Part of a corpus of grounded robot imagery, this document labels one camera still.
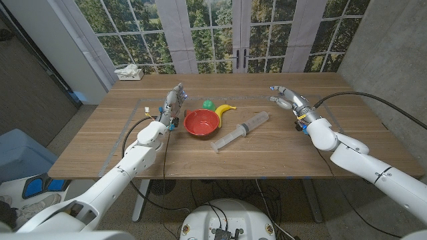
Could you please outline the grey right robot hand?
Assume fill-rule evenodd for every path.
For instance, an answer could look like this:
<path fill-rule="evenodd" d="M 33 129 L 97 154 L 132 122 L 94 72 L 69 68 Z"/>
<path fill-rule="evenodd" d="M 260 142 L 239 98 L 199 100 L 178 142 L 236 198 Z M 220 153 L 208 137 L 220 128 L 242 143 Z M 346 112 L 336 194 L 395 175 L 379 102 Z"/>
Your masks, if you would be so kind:
<path fill-rule="evenodd" d="M 297 119 L 303 120 L 309 125 L 311 122 L 322 118 L 309 101 L 299 93 L 278 85 L 271 86 L 270 89 L 272 91 L 277 90 L 280 97 L 271 96 L 269 100 L 282 109 L 292 110 Z"/>

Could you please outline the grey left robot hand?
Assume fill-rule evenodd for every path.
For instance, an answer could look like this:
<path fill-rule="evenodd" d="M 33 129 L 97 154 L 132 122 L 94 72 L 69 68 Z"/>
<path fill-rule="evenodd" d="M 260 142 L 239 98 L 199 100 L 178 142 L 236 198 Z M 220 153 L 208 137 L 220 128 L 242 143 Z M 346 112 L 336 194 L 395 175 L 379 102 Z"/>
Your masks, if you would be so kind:
<path fill-rule="evenodd" d="M 176 85 L 166 96 L 165 102 L 162 107 L 162 112 L 157 118 L 157 121 L 169 126 L 171 120 L 179 115 L 181 106 L 187 98 L 183 88 L 183 83 Z"/>

